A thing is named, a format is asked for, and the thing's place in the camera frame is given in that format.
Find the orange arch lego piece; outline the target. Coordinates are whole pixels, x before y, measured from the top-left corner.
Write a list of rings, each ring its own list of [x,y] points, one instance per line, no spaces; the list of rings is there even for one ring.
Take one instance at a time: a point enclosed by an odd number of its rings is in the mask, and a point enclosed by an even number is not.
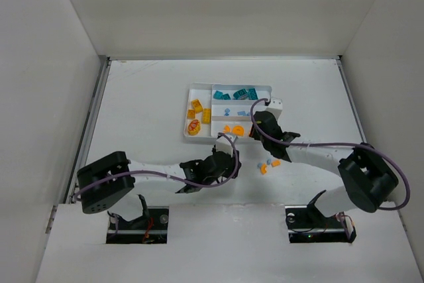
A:
[[[244,127],[242,127],[240,125],[236,125],[236,126],[233,127],[231,132],[234,135],[237,135],[239,137],[243,137],[244,136]]]

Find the teal round printed lego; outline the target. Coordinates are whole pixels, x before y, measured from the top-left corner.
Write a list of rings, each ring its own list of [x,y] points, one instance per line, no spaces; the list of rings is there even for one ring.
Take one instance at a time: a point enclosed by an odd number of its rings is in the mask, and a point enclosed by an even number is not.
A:
[[[245,100],[248,99],[248,91],[246,89],[240,89],[233,93],[233,97],[235,100]]]

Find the orange curved lego piece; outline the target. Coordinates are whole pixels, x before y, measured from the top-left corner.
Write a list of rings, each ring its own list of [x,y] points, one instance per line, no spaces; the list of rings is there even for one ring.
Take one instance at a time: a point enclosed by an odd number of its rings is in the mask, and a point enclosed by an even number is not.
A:
[[[225,127],[223,128],[223,133],[227,134],[231,132],[231,128],[228,125],[225,125]]]

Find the yellow round printed lego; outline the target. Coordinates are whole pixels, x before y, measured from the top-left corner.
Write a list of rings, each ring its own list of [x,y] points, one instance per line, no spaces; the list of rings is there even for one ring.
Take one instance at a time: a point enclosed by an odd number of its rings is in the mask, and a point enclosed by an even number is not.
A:
[[[187,126],[187,133],[190,136],[197,135],[201,130],[201,122],[198,119],[193,119]]]

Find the teal small lego brick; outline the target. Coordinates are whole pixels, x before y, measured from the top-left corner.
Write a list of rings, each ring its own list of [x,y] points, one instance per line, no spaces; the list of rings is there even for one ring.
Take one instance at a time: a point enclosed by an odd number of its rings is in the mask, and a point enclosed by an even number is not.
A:
[[[228,93],[225,93],[221,96],[221,99],[222,100],[231,100],[232,97]]]

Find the teal curved lego brick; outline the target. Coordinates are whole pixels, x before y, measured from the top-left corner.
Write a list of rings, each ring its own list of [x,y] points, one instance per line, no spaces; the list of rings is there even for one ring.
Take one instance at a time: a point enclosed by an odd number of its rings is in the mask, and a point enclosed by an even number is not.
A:
[[[222,99],[223,93],[221,91],[215,91],[213,94],[213,99]]]

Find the yellow long lego brick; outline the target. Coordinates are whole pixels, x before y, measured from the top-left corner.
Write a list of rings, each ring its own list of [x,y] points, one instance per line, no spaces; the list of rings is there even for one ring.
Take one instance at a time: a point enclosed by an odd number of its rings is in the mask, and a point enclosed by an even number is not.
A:
[[[211,123],[211,109],[205,108],[202,112],[201,122],[209,125]]]

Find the small orange square lego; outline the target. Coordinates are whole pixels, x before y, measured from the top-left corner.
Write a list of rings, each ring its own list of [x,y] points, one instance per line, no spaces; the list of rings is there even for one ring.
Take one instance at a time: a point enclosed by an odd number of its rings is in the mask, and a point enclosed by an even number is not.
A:
[[[188,119],[194,119],[196,117],[196,113],[194,109],[188,109],[187,110],[187,118]]]

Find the yellow curved lego brick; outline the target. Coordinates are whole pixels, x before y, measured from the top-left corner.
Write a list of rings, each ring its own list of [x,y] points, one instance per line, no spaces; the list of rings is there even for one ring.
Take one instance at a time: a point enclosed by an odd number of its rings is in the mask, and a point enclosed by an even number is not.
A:
[[[203,112],[203,106],[198,99],[190,101],[190,104],[195,115]]]

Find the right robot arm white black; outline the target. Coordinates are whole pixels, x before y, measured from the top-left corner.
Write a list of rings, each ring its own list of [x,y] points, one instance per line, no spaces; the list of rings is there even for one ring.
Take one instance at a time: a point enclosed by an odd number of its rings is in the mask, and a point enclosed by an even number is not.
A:
[[[385,161],[362,143],[351,147],[313,147],[301,135],[284,132],[269,111],[256,111],[249,136],[260,141],[273,157],[306,164],[339,177],[343,185],[319,192],[308,204],[312,218],[332,217],[359,208],[376,212],[398,186],[398,177]]]

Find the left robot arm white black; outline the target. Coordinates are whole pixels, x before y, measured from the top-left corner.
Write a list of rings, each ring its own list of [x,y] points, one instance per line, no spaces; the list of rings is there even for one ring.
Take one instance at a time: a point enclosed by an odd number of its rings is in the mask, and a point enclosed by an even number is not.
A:
[[[170,205],[176,196],[219,188],[238,176],[239,152],[213,150],[205,159],[173,165],[131,162],[125,152],[113,152],[78,170],[74,199],[85,214],[108,212],[130,222],[142,216],[146,201]]]

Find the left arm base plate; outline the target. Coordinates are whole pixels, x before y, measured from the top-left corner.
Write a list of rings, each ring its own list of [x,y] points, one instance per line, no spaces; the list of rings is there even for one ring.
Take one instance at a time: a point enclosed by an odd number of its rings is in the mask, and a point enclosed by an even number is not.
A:
[[[142,215],[132,221],[108,213],[106,243],[110,245],[161,245],[168,240],[168,207],[151,207],[148,217]]]

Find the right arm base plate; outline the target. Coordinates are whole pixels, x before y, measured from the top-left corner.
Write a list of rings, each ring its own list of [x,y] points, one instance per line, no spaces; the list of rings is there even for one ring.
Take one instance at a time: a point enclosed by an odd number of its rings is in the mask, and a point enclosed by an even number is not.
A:
[[[345,212],[325,217],[314,207],[288,205],[285,214],[290,243],[351,244],[357,237],[355,224]]]

